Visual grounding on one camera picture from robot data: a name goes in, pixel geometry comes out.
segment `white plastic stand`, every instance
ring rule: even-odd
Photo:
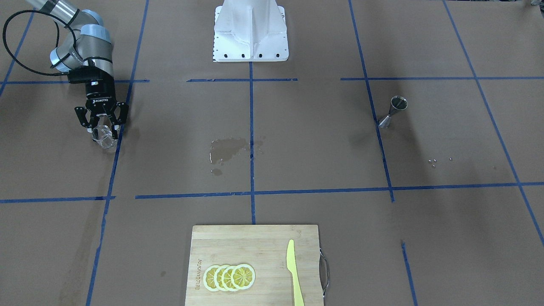
[[[215,62],[281,62],[289,58],[285,9],[275,0],[225,0],[215,9]]]

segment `lemon slice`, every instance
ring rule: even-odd
[[[228,267],[230,267],[231,265],[222,265],[222,266],[219,266],[217,268],[217,270],[215,270],[215,272],[213,273],[213,283],[215,285],[215,287],[221,291],[228,291],[227,289],[225,289],[223,286],[221,286],[221,277],[223,276],[223,272],[225,271],[225,269],[227,269]]]
[[[234,268],[231,274],[231,283],[236,289],[245,290],[253,286],[255,270],[248,264],[241,264]]]
[[[223,274],[220,278],[218,276],[219,284],[227,291],[238,291],[238,289],[232,284],[231,280],[231,275],[234,269],[236,269],[236,266],[230,266],[223,271]]]
[[[212,292],[219,291],[219,289],[217,289],[215,285],[215,282],[213,281],[213,277],[217,268],[219,268],[219,265],[213,265],[207,268],[204,272],[204,287]]]

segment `knife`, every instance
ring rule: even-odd
[[[295,241],[293,239],[289,240],[289,244],[287,245],[287,270],[293,275],[295,306],[304,306],[302,291],[300,291],[299,275],[296,271]]]

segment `wooden cutting board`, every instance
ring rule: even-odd
[[[185,305],[293,306],[293,281],[286,263],[290,239],[295,242],[304,305],[323,306],[317,225],[194,226]],[[251,288],[211,292],[204,287],[203,274],[209,266],[239,264],[255,269]]]

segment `metal jigger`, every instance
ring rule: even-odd
[[[391,116],[396,113],[405,110],[408,107],[408,101],[401,96],[394,96],[391,98],[391,106],[389,107],[389,114],[382,118],[379,123],[380,128],[388,128],[391,123]]]

